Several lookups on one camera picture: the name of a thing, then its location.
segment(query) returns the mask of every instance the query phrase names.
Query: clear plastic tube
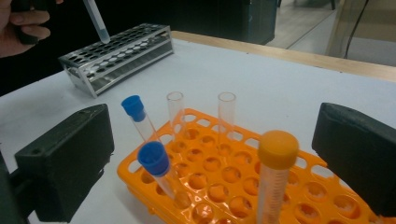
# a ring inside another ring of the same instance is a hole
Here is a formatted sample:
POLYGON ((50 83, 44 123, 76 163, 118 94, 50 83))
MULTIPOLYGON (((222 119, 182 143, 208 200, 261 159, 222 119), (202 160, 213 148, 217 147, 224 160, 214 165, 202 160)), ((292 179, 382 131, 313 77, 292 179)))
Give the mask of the clear plastic tube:
POLYGON ((139 150, 137 159, 157 181, 163 192, 174 201, 177 208, 185 209, 190 206, 190 196, 171 166, 163 144, 159 142, 146 143, 139 150))
POLYGON ((101 41, 104 44, 108 44, 110 42, 110 36, 108 35, 105 23, 102 20, 102 16, 100 15, 98 6, 96 5, 95 1, 84 0, 84 5, 85 8, 87 8, 88 13, 90 14, 91 20, 96 29, 96 33, 99 35, 101 41))
POLYGON ((236 96, 231 92, 219 94, 219 145, 233 140, 233 120, 236 96))
POLYGON ((121 105, 145 142, 161 142, 138 95, 126 98, 121 105))
POLYGON ((172 91, 166 96, 169 110, 169 121, 172 128, 173 140, 178 141, 179 136, 183 136, 186 130, 186 120, 184 114, 184 96, 179 91, 172 91))
POLYGON ((297 159, 299 144, 293 135, 283 131, 265 133, 259 142, 262 164, 256 223, 278 224, 289 169, 297 159))

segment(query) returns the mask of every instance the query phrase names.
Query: table surface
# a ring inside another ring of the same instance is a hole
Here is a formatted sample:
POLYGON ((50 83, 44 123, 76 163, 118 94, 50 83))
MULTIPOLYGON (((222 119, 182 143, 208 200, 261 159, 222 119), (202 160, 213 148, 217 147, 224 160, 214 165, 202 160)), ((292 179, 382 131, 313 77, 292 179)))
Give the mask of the table surface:
MULTIPOLYGON (((396 127, 396 69, 214 37, 173 32, 175 54, 124 79, 98 98, 76 89, 65 72, 0 97, 0 148, 12 172, 13 155, 74 112, 107 104, 115 151, 105 174, 72 219, 76 223, 162 223, 126 189, 117 167, 142 143, 120 103, 141 96, 156 128, 168 121, 166 94, 181 91, 186 107, 216 116, 217 96, 237 96, 235 125, 255 133, 280 129, 301 149, 311 141, 320 104, 359 110, 396 127)), ((32 223, 39 223, 34 214, 32 223)))

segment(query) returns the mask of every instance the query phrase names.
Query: test tube rack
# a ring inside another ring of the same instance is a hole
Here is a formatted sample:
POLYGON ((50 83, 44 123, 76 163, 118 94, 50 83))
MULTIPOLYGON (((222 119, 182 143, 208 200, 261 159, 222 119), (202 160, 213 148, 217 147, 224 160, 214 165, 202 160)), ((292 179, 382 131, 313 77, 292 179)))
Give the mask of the test tube rack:
POLYGON ((174 52, 169 26, 143 23, 59 58, 75 86, 94 98, 174 52))
MULTIPOLYGON (((234 126, 234 140, 218 144, 218 119, 186 109, 187 131, 172 141, 169 122, 158 131, 192 203, 174 206, 136 159, 140 147, 119 165, 127 189, 166 223, 255 223, 260 161, 259 134, 234 126)), ((280 224, 396 224, 376 216, 321 158, 300 151, 290 169, 280 224)))

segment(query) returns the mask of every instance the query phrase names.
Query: metal test tube rack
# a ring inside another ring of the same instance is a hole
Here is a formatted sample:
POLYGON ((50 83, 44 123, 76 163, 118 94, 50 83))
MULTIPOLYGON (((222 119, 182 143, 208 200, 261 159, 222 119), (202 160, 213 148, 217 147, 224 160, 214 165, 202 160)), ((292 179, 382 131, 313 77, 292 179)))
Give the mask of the metal test tube rack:
POLYGON ((82 91, 98 94, 133 72, 174 52, 169 26, 143 23, 59 58, 64 71, 82 91))

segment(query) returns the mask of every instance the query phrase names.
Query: orange cap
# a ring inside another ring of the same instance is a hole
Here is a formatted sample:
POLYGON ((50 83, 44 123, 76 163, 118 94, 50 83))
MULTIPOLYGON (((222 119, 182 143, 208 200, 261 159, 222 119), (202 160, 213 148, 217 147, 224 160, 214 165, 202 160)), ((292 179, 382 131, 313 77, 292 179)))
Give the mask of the orange cap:
POLYGON ((270 131, 260 137, 258 156, 260 161, 274 170, 286 170, 297 159, 299 144, 290 133, 270 131))

